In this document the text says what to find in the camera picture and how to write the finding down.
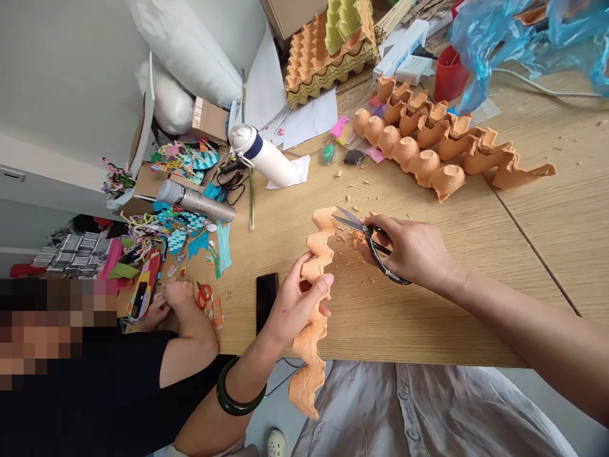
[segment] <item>silver tube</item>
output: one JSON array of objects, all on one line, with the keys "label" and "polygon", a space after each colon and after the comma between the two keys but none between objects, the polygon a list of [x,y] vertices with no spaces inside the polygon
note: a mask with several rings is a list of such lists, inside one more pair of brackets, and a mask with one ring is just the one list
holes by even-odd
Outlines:
[{"label": "silver tube", "polygon": [[168,204],[177,204],[187,211],[193,211],[223,222],[231,222],[235,218],[235,208],[232,206],[212,200],[171,180],[166,180],[160,186],[157,200]]}]

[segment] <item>scissors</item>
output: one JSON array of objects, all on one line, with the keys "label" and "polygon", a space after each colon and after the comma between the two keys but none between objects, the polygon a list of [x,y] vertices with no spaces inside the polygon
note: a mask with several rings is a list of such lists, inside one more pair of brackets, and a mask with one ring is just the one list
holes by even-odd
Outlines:
[{"label": "scissors", "polygon": [[381,259],[381,256],[379,256],[379,253],[377,252],[377,251],[380,251],[386,255],[391,254],[391,251],[389,249],[385,248],[384,246],[380,245],[379,243],[377,243],[376,241],[374,241],[372,239],[372,235],[374,235],[374,232],[379,232],[380,234],[383,234],[387,239],[390,239],[387,232],[385,232],[381,227],[377,227],[374,224],[364,225],[364,224],[362,224],[362,221],[360,221],[357,217],[353,216],[349,211],[345,211],[343,208],[340,208],[340,207],[338,207],[338,209],[340,209],[344,213],[344,215],[347,216],[347,219],[344,219],[344,218],[341,218],[338,216],[334,216],[334,219],[342,222],[347,227],[351,227],[353,230],[357,230],[358,232],[363,233],[366,236],[366,242],[368,243],[368,247],[370,248],[372,257],[374,257],[376,264],[379,266],[379,268],[385,274],[385,276],[388,277],[389,279],[391,279],[393,282],[397,282],[398,284],[401,284],[402,286],[407,286],[408,284],[412,284],[410,281],[406,281],[405,279],[402,279],[401,277],[396,276],[387,267],[385,267],[385,265],[383,264],[383,260]]},{"label": "scissors", "polygon": [[204,310],[208,303],[214,301],[214,295],[209,284],[201,284],[199,281],[197,281],[197,287],[199,288],[199,293],[197,295],[197,306]]}]

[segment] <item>wooden table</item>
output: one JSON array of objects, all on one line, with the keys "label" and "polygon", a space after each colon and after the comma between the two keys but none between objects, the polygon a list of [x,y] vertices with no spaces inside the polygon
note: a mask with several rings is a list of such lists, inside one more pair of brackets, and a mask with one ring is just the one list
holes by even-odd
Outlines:
[{"label": "wooden table", "polygon": [[[571,83],[561,84],[563,77],[540,81],[550,88],[568,85],[570,90],[578,90]],[[370,81],[357,83],[358,79],[352,79],[343,86],[349,90],[341,93],[339,89],[339,112],[352,114],[369,93]],[[237,217],[231,223],[232,267],[216,281],[203,252],[183,264],[188,279],[211,284],[222,299],[226,321],[219,331],[221,352],[241,354],[255,336],[256,277],[278,272],[282,280],[306,251],[307,235],[316,231],[310,220],[313,211],[332,205],[353,209],[353,204],[344,203],[346,194],[357,200],[361,215],[375,211],[438,224],[449,251],[459,261],[554,306],[609,322],[604,301],[608,290],[601,276],[609,271],[605,236],[609,210],[603,201],[607,180],[602,169],[607,158],[601,145],[608,138],[609,124],[596,126],[609,117],[605,106],[590,100],[565,103],[533,95],[504,76],[494,77],[490,92],[495,91],[493,101],[502,113],[482,126],[499,130],[501,142],[514,140],[525,167],[537,166],[549,156],[558,167],[558,177],[496,192],[482,176],[470,176],[462,189],[438,204],[432,190],[416,185],[393,162],[376,165],[366,157],[366,169],[342,161],[322,166],[319,149],[329,134],[288,152],[291,159],[311,154],[307,183],[267,190],[266,180],[254,173],[255,229],[249,231],[246,190],[235,205]],[[566,147],[563,142],[553,142],[557,136]],[[336,178],[339,169],[343,175]],[[319,343],[321,357],[526,366],[460,308],[418,286],[399,286],[384,278],[378,268],[362,265],[351,235],[341,233],[347,242],[337,237],[329,242],[335,255],[327,271],[336,280],[328,336]],[[172,262],[168,256],[164,272]],[[291,349],[285,354],[293,355]]]}]

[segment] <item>jade bangle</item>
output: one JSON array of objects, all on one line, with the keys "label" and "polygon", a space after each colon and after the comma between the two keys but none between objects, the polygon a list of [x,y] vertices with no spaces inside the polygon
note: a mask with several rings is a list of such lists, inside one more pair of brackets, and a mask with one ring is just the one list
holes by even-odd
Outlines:
[{"label": "jade bangle", "polygon": [[228,370],[233,368],[233,365],[235,365],[238,360],[239,358],[235,357],[228,364],[226,364],[226,366],[222,369],[222,372],[220,372],[218,384],[216,385],[216,396],[218,397],[218,403],[220,403],[220,407],[231,416],[245,416],[254,411],[262,401],[262,398],[264,398],[266,392],[265,384],[260,394],[250,403],[237,403],[228,396],[226,392],[226,374],[228,373]]}]

